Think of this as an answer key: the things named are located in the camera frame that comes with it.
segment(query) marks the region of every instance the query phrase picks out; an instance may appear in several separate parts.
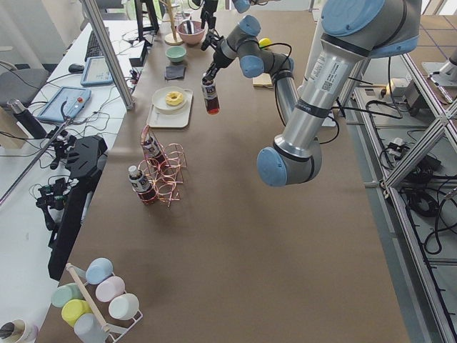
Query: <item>bottle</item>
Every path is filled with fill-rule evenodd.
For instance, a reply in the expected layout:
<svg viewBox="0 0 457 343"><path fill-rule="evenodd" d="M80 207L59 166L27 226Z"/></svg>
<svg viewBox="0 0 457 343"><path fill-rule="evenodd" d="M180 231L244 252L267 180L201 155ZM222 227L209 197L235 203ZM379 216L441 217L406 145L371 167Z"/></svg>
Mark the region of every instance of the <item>bottle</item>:
<svg viewBox="0 0 457 343"><path fill-rule="evenodd" d="M208 112L208 114L218 114L219 99L217 97L216 82L203 78L201 90L203 91L203 98L205 99L206 112Z"/></svg>
<svg viewBox="0 0 457 343"><path fill-rule="evenodd" d="M11 108L18 122L22 124L33 138L41 139L46 137L46 130L43 129L39 121L36 120L33 114L18 99L10 99L6 104Z"/></svg>
<svg viewBox="0 0 457 343"><path fill-rule="evenodd" d="M141 145L143 147L143 153L147 159L155 159L159 164L165 162L165 155L162 152L159 143L153 136L150 136Z"/></svg>
<svg viewBox="0 0 457 343"><path fill-rule="evenodd" d="M134 191L138 194L144 204L147 205L154 202L156 191L152 187L152 184L149 183L146 175L136 166L129 167L129 180Z"/></svg>

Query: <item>brown table surface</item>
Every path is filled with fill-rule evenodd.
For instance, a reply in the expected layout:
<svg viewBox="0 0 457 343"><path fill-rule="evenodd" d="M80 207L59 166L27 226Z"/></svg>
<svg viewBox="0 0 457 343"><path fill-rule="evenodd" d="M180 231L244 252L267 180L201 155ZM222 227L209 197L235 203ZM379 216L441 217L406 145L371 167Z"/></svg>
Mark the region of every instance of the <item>brown table surface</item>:
<svg viewBox="0 0 457 343"><path fill-rule="evenodd" d="M259 38L293 45L300 84L311 15L250 14L263 25ZM224 35L241 18L233 11L217 17ZM187 46L186 78L166 82L163 37L148 57L136 108L124 119L69 259L85 269L109 258L140 299L144 318L123 341L408 342L344 123L340 137L323 146L315 180L268 187L257 175L256 156L282 131L273 91L253 88L235 61L219 72L221 112L209 116L200 80L212 52ZM139 133L151 95L171 85L193 89L191 121L156 133L162 144L184 146L189 167L181 201L144 206L127 169L141 160ZM333 135L334 129L320 134ZM65 272L61 283L69 280ZM51 307L38 342L79 340Z"/></svg>

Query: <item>computer mouse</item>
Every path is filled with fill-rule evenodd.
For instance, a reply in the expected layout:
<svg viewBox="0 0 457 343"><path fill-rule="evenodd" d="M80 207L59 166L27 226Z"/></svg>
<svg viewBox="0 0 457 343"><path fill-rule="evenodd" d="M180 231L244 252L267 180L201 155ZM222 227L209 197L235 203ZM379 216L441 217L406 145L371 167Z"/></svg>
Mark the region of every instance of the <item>computer mouse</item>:
<svg viewBox="0 0 457 343"><path fill-rule="evenodd" d="M69 66L69 72L72 74L80 74L84 71L84 66L82 64L70 64Z"/></svg>

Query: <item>wooden stick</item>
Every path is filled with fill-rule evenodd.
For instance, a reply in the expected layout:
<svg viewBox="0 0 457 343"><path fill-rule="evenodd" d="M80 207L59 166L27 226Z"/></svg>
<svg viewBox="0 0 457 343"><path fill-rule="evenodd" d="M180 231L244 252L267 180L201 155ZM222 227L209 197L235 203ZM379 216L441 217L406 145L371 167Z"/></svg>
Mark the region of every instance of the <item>wooden stick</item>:
<svg viewBox="0 0 457 343"><path fill-rule="evenodd" d="M159 0L163 5L166 6L166 10L170 16L170 23L171 23L171 33L173 34L173 38L175 41L178 41L176 38L176 27L174 26L174 14L173 14L173 7L171 7L171 0Z"/></svg>
<svg viewBox="0 0 457 343"><path fill-rule="evenodd" d="M95 318L97 319L97 321L101 325L101 328L105 332L108 332L109 331L108 323L103 318L103 315L101 314L99 308L97 307L97 305L93 301L91 295L87 291L86 287L84 286L83 282L79 278L79 275L78 275L78 273L76 272L76 270L74 268L75 267L71 263L67 263L66 264L66 270L70 273L71 277L75 281L76 285L79 288L79 291L83 295L84 299L87 301L87 304L89 304L89 307L91 308L92 312L94 313Z"/></svg>

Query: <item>robot arm label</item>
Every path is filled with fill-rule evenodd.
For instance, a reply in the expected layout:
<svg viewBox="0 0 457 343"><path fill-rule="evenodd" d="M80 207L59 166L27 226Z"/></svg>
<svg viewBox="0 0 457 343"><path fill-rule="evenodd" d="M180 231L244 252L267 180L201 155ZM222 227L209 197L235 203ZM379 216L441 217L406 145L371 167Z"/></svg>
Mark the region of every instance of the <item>robot arm label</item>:
<svg viewBox="0 0 457 343"><path fill-rule="evenodd" d="M347 74L350 66L342 61L333 61L326 64L324 52L319 56L313 71L311 72L310 82L316 82L316 88L334 94L338 85Z"/></svg>

